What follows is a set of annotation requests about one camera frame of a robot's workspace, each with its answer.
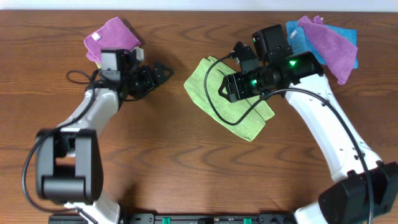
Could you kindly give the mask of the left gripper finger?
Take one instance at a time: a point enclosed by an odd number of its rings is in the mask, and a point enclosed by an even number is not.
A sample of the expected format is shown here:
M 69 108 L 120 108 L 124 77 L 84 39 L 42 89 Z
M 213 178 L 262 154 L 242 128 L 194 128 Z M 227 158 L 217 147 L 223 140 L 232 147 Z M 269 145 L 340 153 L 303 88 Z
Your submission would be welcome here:
M 156 88 L 160 87 L 161 85 L 154 85 L 154 86 L 145 86 L 144 84 L 137 84 L 135 85 L 133 100 L 140 100 L 147 96 L 150 92 L 154 91 Z
M 154 63 L 154 69 L 150 73 L 150 78 L 153 86 L 164 84 L 172 75 L 174 71 L 160 62 Z

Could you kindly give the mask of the green microfiber cloth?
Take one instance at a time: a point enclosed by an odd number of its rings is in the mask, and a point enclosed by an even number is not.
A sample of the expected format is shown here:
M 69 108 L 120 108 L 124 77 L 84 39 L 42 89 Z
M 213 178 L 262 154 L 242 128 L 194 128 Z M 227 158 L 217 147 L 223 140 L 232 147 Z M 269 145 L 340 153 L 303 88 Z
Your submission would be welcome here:
M 218 89 L 227 75 L 235 71 L 217 58 L 201 59 L 195 71 L 185 81 L 184 88 L 191 100 L 216 122 L 233 134 L 251 142 L 273 118 L 275 113 L 264 101 L 247 116 L 243 114 L 259 99 L 257 96 L 230 103 L 218 94 Z

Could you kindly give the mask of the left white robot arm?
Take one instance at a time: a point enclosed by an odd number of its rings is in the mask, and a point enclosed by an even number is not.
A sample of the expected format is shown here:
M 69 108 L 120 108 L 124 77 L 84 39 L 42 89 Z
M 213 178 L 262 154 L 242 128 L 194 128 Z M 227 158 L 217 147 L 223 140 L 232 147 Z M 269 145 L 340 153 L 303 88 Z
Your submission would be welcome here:
M 120 223 L 120 205 L 103 191 L 98 136 L 125 101 L 142 99 L 174 71 L 160 62 L 141 65 L 139 49 L 102 49 L 100 57 L 78 108 L 56 128 L 37 133 L 35 186 L 39 198 L 78 212 L 88 223 Z

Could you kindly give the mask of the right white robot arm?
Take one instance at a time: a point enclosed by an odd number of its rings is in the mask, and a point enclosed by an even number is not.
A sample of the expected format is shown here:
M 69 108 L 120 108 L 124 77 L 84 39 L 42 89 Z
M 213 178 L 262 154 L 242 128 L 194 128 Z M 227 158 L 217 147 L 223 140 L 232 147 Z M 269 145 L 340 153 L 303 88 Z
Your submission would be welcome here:
M 226 76 L 219 94 L 234 103 L 282 95 L 305 121 L 328 164 L 333 186 L 294 212 L 296 223 L 363 223 L 388 213 L 397 197 L 397 163 L 384 163 L 341 109 L 321 64 L 294 53 L 280 25 L 236 43 L 230 58 L 241 69 Z

